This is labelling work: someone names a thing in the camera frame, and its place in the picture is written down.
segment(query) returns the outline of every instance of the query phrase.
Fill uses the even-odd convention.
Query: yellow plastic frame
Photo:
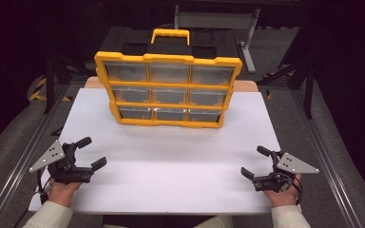
[[[154,41],[156,35],[167,35],[171,36],[169,31],[164,31],[161,29],[161,32],[156,33],[156,29],[154,31],[154,35],[152,41]],[[173,33],[173,36],[185,36],[186,33]],[[217,57],[215,59],[195,59],[193,56],[189,55],[166,55],[166,54],[150,54],[147,53],[143,56],[131,56],[131,55],[123,55],[120,52],[107,52],[107,51],[98,51],[94,57],[96,61],[96,71],[99,76],[100,82],[106,88],[106,92],[109,98],[109,107],[112,115],[115,117],[118,123],[120,124],[136,124],[136,125],[179,125],[186,127],[211,127],[211,128],[219,128],[223,125],[224,122],[224,112],[227,110],[230,99],[233,94],[233,84],[236,79],[236,76],[239,75],[241,71],[242,62],[240,58],[229,58],[229,57]],[[124,62],[124,63],[146,63],[146,76],[147,82],[126,82],[126,81],[117,81],[109,78],[106,70],[106,66],[104,62]],[[189,75],[188,75],[188,83],[187,84],[170,84],[170,83],[154,83],[150,82],[150,73],[148,70],[147,64],[149,63],[181,63],[185,65],[189,65]],[[230,79],[229,85],[198,85],[191,84],[191,74],[192,74],[192,66],[212,66],[212,67],[233,67],[234,71],[232,73],[232,77]],[[224,100],[224,104],[222,106],[215,105],[192,105],[192,104],[157,104],[157,103],[130,103],[130,102],[122,102],[117,101],[112,90],[113,86],[147,86],[147,87],[174,87],[174,88],[199,88],[199,89],[219,89],[226,91],[226,97]],[[149,101],[152,101],[151,93],[149,92]],[[139,120],[139,119],[123,119],[121,117],[118,106],[144,106],[151,108],[151,120]],[[185,121],[160,121],[154,119],[154,107],[164,107],[164,108],[184,108],[187,109],[185,112]],[[188,109],[208,109],[208,110],[219,110],[221,112],[219,120],[217,123],[208,123],[208,122],[189,122],[188,121]]]

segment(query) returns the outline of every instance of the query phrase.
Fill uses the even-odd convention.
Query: clear drawer
[[[192,105],[222,106],[227,92],[225,90],[190,89],[189,103]]]
[[[234,68],[231,66],[192,66],[192,84],[229,85]]]
[[[113,86],[118,102],[149,103],[149,89],[144,86]]]
[[[155,83],[188,83],[189,66],[174,63],[148,64],[150,81]]]
[[[184,121],[186,109],[153,108],[155,119],[159,121]]]
[[[136,107],[136,106],[119,106],[121,118],[123,119],[152,119],[152,112],[150,107]]]
[[[221,111],[205,109],[188,109],[188,120],[190,122],[211,122],[219,120]]]
[[[105,61],[108,77],[111,80],[147,82],[145,63],[125,63]]]
[[[152,87],[153,103],[186,104],[186,88]]]

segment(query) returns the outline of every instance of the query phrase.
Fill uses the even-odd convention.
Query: storage organizer
[[[241,70],[225,30],[111,28],[95,61],[120,124],[221,127]]]

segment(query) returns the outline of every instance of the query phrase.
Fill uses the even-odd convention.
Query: cable
[[[38,183],[37,193],[40,194],[41,204],[44,204],[44,202],[46,202],[48,200],[48,193],[46,193],[46,187],[49,182],[49,179],[47,180],[47,182],[44,184],[44,187],[43,187],[43,185],[41,183],[42,176],[43,176],[43,173],[42,173],[41,169],[37,170],[37,183]]]
[[[16,223],[14,223],[13,228],[16,228],[16,227],[19,225],[20,221],[22,221],[22,220],[23,220],[23,218],[25,217],[25,215],[26,215],[26,213],[27,213],[27,212],[28,212],[28,209],[26,209],[26,210],[23,212],[22,216],[20,216],[20,218],[16,221]]]
[[[283,177],[285,177],[286,179],[283,181],[289,181],[296,190],[298,190],[298,199],[296,201],[296,205],[298,205],[301,201],[301,194],[303,192],[303,185],[301,184],[300,180],[297,179],[296,177],[289,177],[286,174],[282,174],[282,173],[278,173],[278,175],[282,175]]]

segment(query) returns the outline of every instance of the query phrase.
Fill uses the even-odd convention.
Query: metal rail
[[[43,118],[41,119],[40,123],[38,124],[36,130],[34,131],[31,137],[31,140],[29,141],[28,146],[26,147],[25,151],[20,157],[19,162],[16,164],[13,171],[10,173],[8,180],[0,193],[0,218],[2,217],[11,198],[13,197],[14,192],[17,189],[17,186],[19,185],[26,171],[29,169],[29,164],[31,162],[32,157],[35,154],[38,145],[40,144],[43,133],[45,132],[62,98],[66,95],[67,88],[68,85],[59,85],[59,88],[55,94],[55,103],[52,106],[52,109],[48,114],[44,115]]]
[[[339,209],[342,212],[348,227],[362,227],[360,220],[355,213],[354,207],[349,200],[348,194],[346,193],[342,179],[335,170],[334,165],[331,163],[328,152],[317,132],[314,122],[307,118],[307,114],[303,108],[303,99],[301,93],[298,90],[292,90],[291,93],[298,111],[301,113],[301,119],[303,120],[313,139],[317,151],[317,157],[322,165],[322,170],[328,179],[337,204],[339,205]]]

